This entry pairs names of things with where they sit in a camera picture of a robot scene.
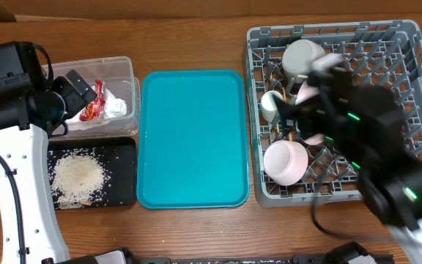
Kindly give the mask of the red snack wrapper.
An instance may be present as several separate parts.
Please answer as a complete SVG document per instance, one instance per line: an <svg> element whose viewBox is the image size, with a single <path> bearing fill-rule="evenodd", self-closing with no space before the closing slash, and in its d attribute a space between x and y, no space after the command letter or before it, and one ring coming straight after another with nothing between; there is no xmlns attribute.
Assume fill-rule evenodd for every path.
<svg viewBox="0 0 422 264"><path fill-rule="evenodd" d="M80 121L90 121L100 119L101 114L105 108L104 82L95 80L94 91L97 97L89 103L80 113Z"/></svg>

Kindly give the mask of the white napkin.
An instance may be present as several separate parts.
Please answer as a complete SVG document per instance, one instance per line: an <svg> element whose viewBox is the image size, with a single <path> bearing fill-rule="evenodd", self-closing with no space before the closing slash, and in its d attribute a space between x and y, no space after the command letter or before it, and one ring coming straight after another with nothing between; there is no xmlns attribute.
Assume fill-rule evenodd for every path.
<svg viewBox="0 0 422 264"><path fill-rule="evenodd" d="M104 95L105 95L105 108L104 112L101 114L100 119L98 120L105 120L111 119L116 117L123 117L127 113L127 105L126 102L121 98L116 98L112 92L104 87ZM74 123L74 122L83 122L79 120L80 113L77 113L74 117L66 120L67 123Z"/></svg>

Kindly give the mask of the wooden chopstick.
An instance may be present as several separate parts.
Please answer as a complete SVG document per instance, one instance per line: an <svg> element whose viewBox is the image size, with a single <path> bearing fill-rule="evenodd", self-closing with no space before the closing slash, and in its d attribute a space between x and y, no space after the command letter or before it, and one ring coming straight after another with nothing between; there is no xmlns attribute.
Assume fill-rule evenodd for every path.
<svg viewBox="0 0 422 264"><path fill-rule="evenodd" d="M275 89L275 84L273 83L273 74L271 73L270 74L270 86L273 88L273 90ZM275 126L275 129L276 129L276 135L278 135L279 133L280 133L280 128L279 128L279 119L278 119L279 117L278 117L278 112L276 112L275 113L275 116L274 116L274 118L273 118L273 121L274 121L274 126Z"/></svg>
<svg viewBox="0 0 422 264"><path fill-rule="evenodd" d="M283 97L284 97L284 100L285 100L285 102L286 103L289 103L289 98L287 97L287 93L286 93L286 88L285 87L282 87L282 90L283 90ZM289 125L286 125L287 126L287 139L289 140L289 141L293 141L294 139L293 139L293 123L291 122Z"/></svg>

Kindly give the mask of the grey bowl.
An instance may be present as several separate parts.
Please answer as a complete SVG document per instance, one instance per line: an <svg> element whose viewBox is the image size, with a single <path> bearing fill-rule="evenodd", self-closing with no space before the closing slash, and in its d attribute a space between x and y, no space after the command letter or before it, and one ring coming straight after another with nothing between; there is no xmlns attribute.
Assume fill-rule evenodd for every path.
<svg viewBox="0 0 422 264"><path fill-rule="evenodd" d="M310 64L325 55L322 46L310 40L296 40L291 43L281 57L284 74L302 84L308 75Z"/></svg>

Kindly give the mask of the cream paper cup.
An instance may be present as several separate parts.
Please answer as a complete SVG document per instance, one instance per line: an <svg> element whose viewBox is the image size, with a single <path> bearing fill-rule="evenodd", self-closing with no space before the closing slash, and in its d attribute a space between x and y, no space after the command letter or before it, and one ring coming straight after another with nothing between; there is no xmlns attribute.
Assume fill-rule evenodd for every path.
<svg viewBox="0 0 422 264"><path fill-rule="evenodd" d="M272 122L278 113L278 108L273 97L284 100L283 95L275 90L264 93L260 100L262 117L268 122Z"/></svg>

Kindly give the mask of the pink bowl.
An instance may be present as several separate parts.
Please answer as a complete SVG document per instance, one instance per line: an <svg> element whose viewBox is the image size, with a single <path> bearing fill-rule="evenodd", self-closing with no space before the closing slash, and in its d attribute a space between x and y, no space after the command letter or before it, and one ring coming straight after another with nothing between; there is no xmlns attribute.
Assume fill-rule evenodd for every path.
<svg viewBox="0 0 422 264"><path fill-rule="evenodd" d="M291 186L302 179L308 166L308 153L298 142L273 142L264 153L264 172L277 184Z"/></svg>

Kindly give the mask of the white rice pile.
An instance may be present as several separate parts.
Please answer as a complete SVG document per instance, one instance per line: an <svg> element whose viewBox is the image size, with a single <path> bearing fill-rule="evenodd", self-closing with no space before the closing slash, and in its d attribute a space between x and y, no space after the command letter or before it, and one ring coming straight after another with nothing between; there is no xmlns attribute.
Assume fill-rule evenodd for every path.
<svg viewBox="0 0 422 264"><path fill-rule="evenodd" d="M56 154L48 152L48 177L55 208L58 210L90 207L102 200L111 172L95 149L75 148Z"/></svg>

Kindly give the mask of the pink plate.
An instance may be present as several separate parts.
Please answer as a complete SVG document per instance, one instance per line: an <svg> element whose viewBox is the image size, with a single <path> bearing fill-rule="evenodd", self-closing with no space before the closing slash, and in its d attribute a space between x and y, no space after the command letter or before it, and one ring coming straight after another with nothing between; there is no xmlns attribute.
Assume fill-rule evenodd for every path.
<svg viewBox="0 0 422 264"><path fill-rule="evenodd" d="M303 82L300 86L300 89L296 95L295 105L302 103L309 98L314 97L315 95L319 94L319 90L316 87L311 87L307 84L307 82ZM302 141L308 145L317 145L323 143L325 140L325 136L323 134L316 134L310 137L303 138L301 136Z"/></svg>

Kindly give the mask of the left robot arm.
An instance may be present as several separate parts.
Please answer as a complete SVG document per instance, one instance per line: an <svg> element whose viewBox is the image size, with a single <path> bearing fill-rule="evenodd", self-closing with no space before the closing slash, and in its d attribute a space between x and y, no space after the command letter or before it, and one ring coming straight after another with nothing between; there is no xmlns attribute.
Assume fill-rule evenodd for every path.
<svg viewBox="0 0 422 264"><path fill-rule="evenodd" d="M63 263L62 237L48 179L52 133L96 97L71 70L65 76L0 79L0 216L3 263Z"/></svg>

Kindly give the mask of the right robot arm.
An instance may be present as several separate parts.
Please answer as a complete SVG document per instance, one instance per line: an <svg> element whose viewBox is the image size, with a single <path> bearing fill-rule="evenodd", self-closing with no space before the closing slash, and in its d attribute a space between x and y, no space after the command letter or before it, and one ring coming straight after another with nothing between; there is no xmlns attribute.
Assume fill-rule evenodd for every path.
<svg viewBox="0 0 422 264"><path fill-rule="evenodd" d="M403 110L384 86L356 85L340 67L312 71L315 94L296 105L276 98L281 123L322 134L358 171L366 207L390 227L413 263L422 263L422 161L404 146Z"/></svg>

